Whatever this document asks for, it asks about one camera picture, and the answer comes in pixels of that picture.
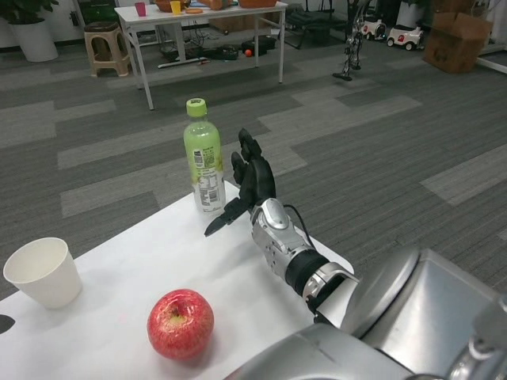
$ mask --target red apple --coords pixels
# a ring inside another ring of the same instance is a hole
[[[156,303],[148,318],[150,343],[169,359],[201,353],[212,335],[215,318],[202,295],[189,289],[171,291]]]

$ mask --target white flower pot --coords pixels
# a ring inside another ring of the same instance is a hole
[[[415,4],[409,5],[407,2],[402,2],[399,5],[398,20],[396,25],[404,25],[409,28],[415,28],[416,23],[421,20],[425,15],[425,7],[419,7]]]
[[[51,61],[58,57],[46,21],[27,25],[11,24],[10,27],[29,62]]]

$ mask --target beige plastic stool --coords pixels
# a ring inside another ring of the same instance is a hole
[[[97,21],[85,26],[85,43],[92,76],[99,69],[115,69],[119,76],[128,75],[130,57],[117,22]]]

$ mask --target white paper cup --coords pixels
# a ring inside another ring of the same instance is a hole
[[[82,287],[69,247],[57,237],[45,237],[19,248],[7,260],[3,276],[48,309],[65,306]]]

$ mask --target white toy car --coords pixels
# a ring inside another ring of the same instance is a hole
[[[400,45],[406,50],[423,49],[423,36],[424,33],[419,26],[414,29],[396,25],[389,33],[387,46]]]
[[[361,30],[367,40],[385,41],[387,38],[386,25],[381,19],[367,17],[364,19],[364,26]]]

